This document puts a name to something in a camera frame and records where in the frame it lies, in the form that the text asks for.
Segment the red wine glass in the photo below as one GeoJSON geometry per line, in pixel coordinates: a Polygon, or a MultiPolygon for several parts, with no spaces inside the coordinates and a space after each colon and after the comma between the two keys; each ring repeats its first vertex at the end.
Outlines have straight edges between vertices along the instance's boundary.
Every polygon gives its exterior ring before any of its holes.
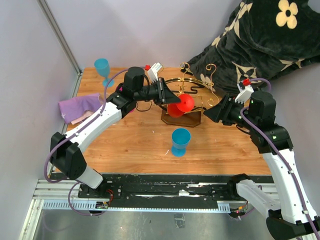
{"type": "Polygon", "coordinates": [[[180,103],[172,103],[167,106],[167,113],[172,118],[179,118],[187,112],[190,112],[195,105],[194,99],[189,94],[181,94],[178,96],[180,103]]]}

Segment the cyan wine glass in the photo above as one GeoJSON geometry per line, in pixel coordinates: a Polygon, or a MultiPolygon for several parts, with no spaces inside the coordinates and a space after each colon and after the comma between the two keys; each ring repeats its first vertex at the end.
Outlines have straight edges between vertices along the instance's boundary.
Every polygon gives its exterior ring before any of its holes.
{"type": "Polygon", "coordinates": [[[99,58],[94,62],[94,67],[97,73],[104,78],[102,85],[105,87],[109,81],[110,64],[105,58],[99,58]]]}
{"type": "Polygon", "coordinates": [[[177,128],[171,134],[171,153],[175,157],[183,157],[191,140],[191,133],[186,128],[177,128]]]}

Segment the magenta wine glass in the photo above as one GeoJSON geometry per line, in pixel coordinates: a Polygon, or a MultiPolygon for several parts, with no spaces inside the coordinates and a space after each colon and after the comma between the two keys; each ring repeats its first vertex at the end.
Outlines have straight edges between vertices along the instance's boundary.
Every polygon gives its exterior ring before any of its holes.
{"type": "Polygon", "coordinates": [[[122,97],[120,109],[122,116],[124,117],[135,109],[137,102],[134,99],[134,92],[124,85],[121,86],[119,92],[122,97]]]}

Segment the purple cloth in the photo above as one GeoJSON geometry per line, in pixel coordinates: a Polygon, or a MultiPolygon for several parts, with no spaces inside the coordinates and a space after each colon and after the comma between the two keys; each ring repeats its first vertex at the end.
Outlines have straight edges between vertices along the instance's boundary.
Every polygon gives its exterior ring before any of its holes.
{"type": "Polygon", "coordinates": [[[90,117],[102,106],[99,93],[77,96],[58,102],[61,117],[66,124],[76,124],[90,117]]]}

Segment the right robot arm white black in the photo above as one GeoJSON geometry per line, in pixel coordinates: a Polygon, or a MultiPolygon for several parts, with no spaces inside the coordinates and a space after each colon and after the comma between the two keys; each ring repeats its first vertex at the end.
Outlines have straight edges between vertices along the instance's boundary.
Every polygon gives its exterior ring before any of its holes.
{"type": "Polygon", "coordinates": [[[265,218],[275,240],[318,240],[320,216],[301,182],[290,135],[275,123],[275,110],[276,101],[269,92],[255,91],[247,107],[226,95],[204,112],[215,123],[239,125],[249,131],[251,141],[269,167],[278,199],[262,191],[246,174],[233,176],[226,193],[232,200],[247,200],[265,218]]]}

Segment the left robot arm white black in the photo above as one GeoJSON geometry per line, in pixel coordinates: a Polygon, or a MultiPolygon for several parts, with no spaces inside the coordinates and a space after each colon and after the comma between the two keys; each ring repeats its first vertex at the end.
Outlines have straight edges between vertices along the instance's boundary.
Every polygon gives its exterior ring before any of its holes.
{"type": "Polygon", "coordinates": [[[168,88],[164,78],[150,80],[144,67],[133,66],[123,73],[123,82],[114,93],[104,97],[102,106],[93,115],[71,131],[56,132],[51,137],[50,153],[46,158],[46,163],[60,170],[65,178],[88,186],[96,198],[107,193],[107,185],[103,176],[88,166],[83,156],[92,141],[135,109],[137,102],[152,101],[159,106],[181,101],[168,88]]]}

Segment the black floral plush pillow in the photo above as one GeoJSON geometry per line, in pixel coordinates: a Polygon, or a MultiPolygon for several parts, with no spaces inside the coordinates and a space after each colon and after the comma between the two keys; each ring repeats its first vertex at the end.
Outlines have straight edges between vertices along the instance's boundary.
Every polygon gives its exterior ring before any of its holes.
{"type": "Polygon", "coordinates": [[[307,0],[243,0],[223,33],[189,61],[189,73],[214,92],[276,80],[320,61],[320,12],[307,0]]]}

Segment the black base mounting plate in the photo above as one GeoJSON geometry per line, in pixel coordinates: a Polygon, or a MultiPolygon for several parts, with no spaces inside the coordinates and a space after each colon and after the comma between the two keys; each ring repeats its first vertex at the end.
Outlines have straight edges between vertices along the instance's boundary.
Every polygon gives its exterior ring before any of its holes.
{"type": "Polygon", "coordinates": [[[218,203],[246,204],[231,189],[231,175],[103,174],[100,188],[72,180],[49,186],[71,200],[103,201],[109,207],[216,207],[218,203]]]}

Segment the aluminium corner rail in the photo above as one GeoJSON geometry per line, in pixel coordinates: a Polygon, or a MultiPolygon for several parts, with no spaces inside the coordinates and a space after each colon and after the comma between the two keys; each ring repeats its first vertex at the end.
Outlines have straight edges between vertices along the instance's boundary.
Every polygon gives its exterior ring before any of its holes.
{"type": "Polygon", "coordinates": [[[39,5],[39,7],[41,8],[45,18],[47,19],[52,31],[54,32],[57,40],[60,43],[60,46],[62,47],[62,50],[64,51],[66,57],[68,58],[70,64],[72,65],[73,69],[75,70],[75,72],[80,76],[82,74],[82,70],[74,56],[74,54],[72,53],[72,50],[70,48],[70,46],[68,45],[65,36],[61,30],[61,28],[59,27],[59,24],[48,4],[48,2],[46,0],[37,0],[36,1],[39,5]]]}

